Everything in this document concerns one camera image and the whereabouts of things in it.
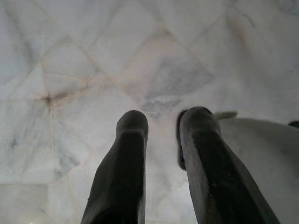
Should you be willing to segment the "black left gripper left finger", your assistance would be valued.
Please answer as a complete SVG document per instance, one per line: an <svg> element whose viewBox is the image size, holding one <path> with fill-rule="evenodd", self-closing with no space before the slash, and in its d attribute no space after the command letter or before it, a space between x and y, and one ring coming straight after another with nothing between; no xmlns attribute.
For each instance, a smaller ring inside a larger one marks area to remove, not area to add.
<svg viewBox="0 0 299 224"><path fill-rule="evenodd" d="M136 110L123 114L114 143L99 165L83 224L143 224L145 222L146 116Z"/></svg>

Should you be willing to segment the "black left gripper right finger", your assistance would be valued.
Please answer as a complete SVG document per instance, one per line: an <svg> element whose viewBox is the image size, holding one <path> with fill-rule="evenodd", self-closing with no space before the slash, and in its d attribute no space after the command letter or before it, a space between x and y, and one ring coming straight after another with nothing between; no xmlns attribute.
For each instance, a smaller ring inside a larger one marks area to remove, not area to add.
<svg viewBox="0 0 299 224"><path fill-rule="evenodd" d="M241 160L221 135L205 107L177 118L178 164L187 172L200 224L277 224L278 219Z"/></svg>

